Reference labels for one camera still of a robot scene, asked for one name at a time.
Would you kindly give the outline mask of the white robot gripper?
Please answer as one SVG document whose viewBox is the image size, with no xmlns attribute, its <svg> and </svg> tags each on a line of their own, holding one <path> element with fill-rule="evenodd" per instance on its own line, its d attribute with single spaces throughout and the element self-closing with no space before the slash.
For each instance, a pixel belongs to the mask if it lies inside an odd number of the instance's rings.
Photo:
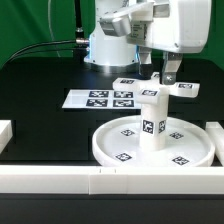
<svg viewBox="0 0 224 224">
<path fill-rule="evenodd" d="M 148 1 L 152 7 L 145 6 L 131 15 L 127 41 L 143 46 L 138 48 L 138 59 L 144 79 L 150 79 L 153 73 L 151 49 L 167 51 L 163 53 L 161 82 L 173 85 L 182 54 L 200 53 L 207 42 L 212 0 Z"/>
</svg>

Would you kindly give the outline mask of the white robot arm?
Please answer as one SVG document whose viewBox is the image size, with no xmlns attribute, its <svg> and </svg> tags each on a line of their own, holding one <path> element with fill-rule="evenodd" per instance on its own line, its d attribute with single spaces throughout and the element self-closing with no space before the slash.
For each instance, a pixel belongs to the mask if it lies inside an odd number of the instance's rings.
<svg viewBox="0 0 224 224">
<path fill-rule="evenodd" d="M 185 54 L 203 50 L 212 0 L 95 0 L 95 29 L 85 61 L 105 73 L 139 69 L 150 77 L 151 52 L 163 52 L 161 82 L 172 85 Z"/>
</svg>

